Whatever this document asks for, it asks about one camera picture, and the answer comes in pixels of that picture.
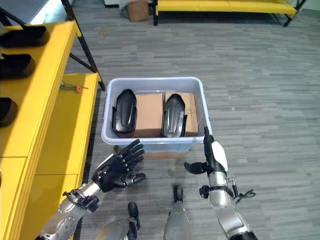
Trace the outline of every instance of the cardboard box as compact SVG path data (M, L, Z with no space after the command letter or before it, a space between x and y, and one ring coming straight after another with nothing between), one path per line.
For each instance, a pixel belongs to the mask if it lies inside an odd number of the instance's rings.
M185 124L185 137L194 137L198 134L198 120L196 112L196 102L195 96L190 92L166 92L165 93L165 103L170 98L172 94L179 94L185 104L184 115L186 117Z
M161 136L163 97L162 93L137 94L137 117L133 138L158 138Z
M148 0L129 0L128 14L130 22L149 20Z

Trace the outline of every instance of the black metal frame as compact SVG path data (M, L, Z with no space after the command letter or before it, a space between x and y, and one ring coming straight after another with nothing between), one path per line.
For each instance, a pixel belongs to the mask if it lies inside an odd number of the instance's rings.
M297 13L294 15L294 17L289 17L287 14L285 14L285 16L288 18L288 20L285 22L285 24L283 25L283 27L288 27L288 25L290 24L290 22L292 21L292 19L295 18L295 16L298 14L300 8L305 4L307 0L296 0L296 5L295 5L295 9L297 10Z
M83 49L83 51L84 51L84 54L85 54L85 56L86 56L89 64L85 63L84 61L82 61L80 58L78 58L76 55L74 55L74 54L72 54L72 53L70 53L70 57L71 57L73 60L75 60L75 61L77 61L78 63L80 63L81 65L85 66L85 67L86 67L87 69L89 69L90 71L92 71L92 72L94 72L94 73L98 73L98 75L99 75L99 77L100 77L99 85L100 85L102 91L105 91L105 90L106 90L106 86L105 86L105 84L104 84L104 82L103 82L103 80L102 80L102 77L101 77L101 75L100 75L100 73L99 73L99 71L98 71L98 68L97 68L97 65L96 65L96 63L95 63L95 61L94 61L94 58L93 58L92 55L91 55L91 52L90 52L89 47L88 47L88 45L87 45L87 42L86 42L86 40L85 40L85 38L84 38L84 35L83 35L83 33L82 33L81 29L80 29L80 26L79 26L79 24L78 24L78 21L77 21L77 19L76 19L75 13L74 13L74 11L72 10L71 4L69 3L68 0L61 0L61 3L62 3L62 5L63 5L63 7L64 7L64 10L65 10L66 15L68 16L68 18L69 18L71 21L75 21L76 24L77 24L77 27L78 27L79 30L80 30L81 36L78 36L77 38L78 38L78 40L79 40L79 42L80 42L80 45L81 45L81 47L82 47L82 49Z
M65 12L68 16L68 18L70 20L74 20L77 24L77 27L81 33L81 36L78 36L78 40L80 42L80 45L85 53L85 56L89 62L89 64L87 64L86 62L84 62L83 60L81 60L79 57L77 57L76 55L74 55L73 53L70 53L70 58L72 58L73 60L77 61L78 63L80 63L81 65L85 66L87 69L89 69L91 72L93 73L98 73L100 81L99 81L99 85L102 89L102 91L106 90L106 86L102 80L102 77L97 69L96 63L94 61L94 58L91 55L91 52L89 50L89 47L87 45L87 42L84 38L84 35L79 27L79 24L77 22L76 16L74 14L74 12L72 11L72 7L69 3L68 0L61 0L61 3L65 9ZM11 22L8 20L8 18L12 19L13 21L15 21L16 23L20 24L21 27L23 28L26 23L24 21L22 21L21 19L17 18L16 16L14 16L13 14L11 14L10 12L6 11L5 9L3 9L2 7L0 7L0 22L4 25L4 26L11 26Z
M156 14L156 8L158 5L158 0L153 0L152 1L152 5L153 5L153 26L158 26L158 16Z

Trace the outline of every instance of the black object on shelf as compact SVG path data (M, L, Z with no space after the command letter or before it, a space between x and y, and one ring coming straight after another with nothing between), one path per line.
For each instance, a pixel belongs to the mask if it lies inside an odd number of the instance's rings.
M0 97L0 127L11 124L17 116L18 106L9 97Z
M113 107L112 129L116 133L129 134L136 129L137 98L130 89L124 90L116 98L116 107Z
M168 138L184 137L187 115L185 102L179 94L172 94L165 103L162 134Z
M45 26L23 26L20 30L8 31L0 36L0 45L5 48L36 47L46 44L49 32Z
M36 64L29 54L2 54L0 59L0 79L25 78L30 76Z

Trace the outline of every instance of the yellow table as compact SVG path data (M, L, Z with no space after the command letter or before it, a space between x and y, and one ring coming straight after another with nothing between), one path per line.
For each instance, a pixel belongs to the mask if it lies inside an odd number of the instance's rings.
M34 193L34 189L40 191L41 187L38 188L37 183L41 178L46 179L44 176L35 177L35 174L50 175L46 186L60 184L59 187L55 185L56 188L50 188L49 192L46 190L48 196L54 196L50 205L52 207L57 207L64 188L70 190L70 186L78 186L82 179L98 74L72 74L64 77L66 83L89 88L83 89L82 93L59 90L74 39L80 31L74 21L46 24L46 27L50 38L44 46L1 49L6 54L30 54L36 64L34 73L29 77L0 81L0 96L9 97L18 105L14 122L0 128L0 239L3 240L18 240L21 229L25 229L23 226L28 222L24 220L25 213L28 215L29 207L38 194ZM61 122L63 125L59 130L69 133L71 140L69 145L61 146L63 152L49 148L58 147L57 142L65 143L55 135L57 123ZM76 136L74 139L78 141L73 141L70 136ZM51 164L51 161L57 159L60 161L60 169L53 170L57 165ZM60 175L60 180L53 175ZM28 228L31 232L32 229L38 230L39 224L43 222L34 219Z

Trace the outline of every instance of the cable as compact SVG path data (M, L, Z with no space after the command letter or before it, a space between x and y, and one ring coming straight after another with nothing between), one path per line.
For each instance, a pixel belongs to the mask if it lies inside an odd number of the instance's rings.
M242 199L250 199L255 197L257 194L254 192L253 189L247 191L245 194L240 193L238 196L235 196L233 199L238 199L235 204L238 204Z

